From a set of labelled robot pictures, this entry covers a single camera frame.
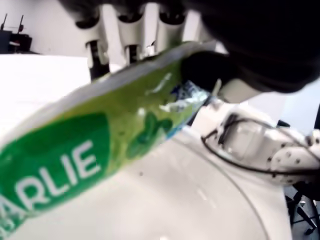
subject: white surface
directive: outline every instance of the white surface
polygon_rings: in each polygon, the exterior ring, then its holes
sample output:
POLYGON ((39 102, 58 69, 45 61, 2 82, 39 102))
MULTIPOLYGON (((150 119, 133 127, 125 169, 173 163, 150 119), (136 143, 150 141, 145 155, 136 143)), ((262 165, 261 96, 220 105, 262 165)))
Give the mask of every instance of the white surface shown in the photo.
MULTIPOLYGON (((201 135, 212 131, 233 106, 225 105, 221 111, 213 112, 203 107, 196 116, 192 129, 201 135)), ((262 178, 231 167, 221 160, 215 163, 227 171, 241 187, 259 213, 271 240, 292 239, 283 187, 262 178)))
POLYGON ((267 239, 234 184, 198 154, 169 140, 78 198, 30 219, 11 240, 226 238, 267 239))
POLYGON ((88 84, 87 59, 0 55, 0 136, 34 111, 88 84))
POLYGON ((308 84, 302 90, 289 94, 283 108, 281 120, 303 134, 314 129, 320 104, 320 81, 308 84))

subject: plastic wrapper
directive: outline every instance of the plastic wrapper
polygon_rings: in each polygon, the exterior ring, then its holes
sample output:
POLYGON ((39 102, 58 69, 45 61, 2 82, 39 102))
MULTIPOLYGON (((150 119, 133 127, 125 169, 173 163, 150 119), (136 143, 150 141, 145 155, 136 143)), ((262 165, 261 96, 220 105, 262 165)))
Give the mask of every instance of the plastic wrapper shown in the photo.
POLYGON ((173 136, 207 99, 182 83, 187 43, 84 86, 2 139, 0 239, 138 160, 173 136))

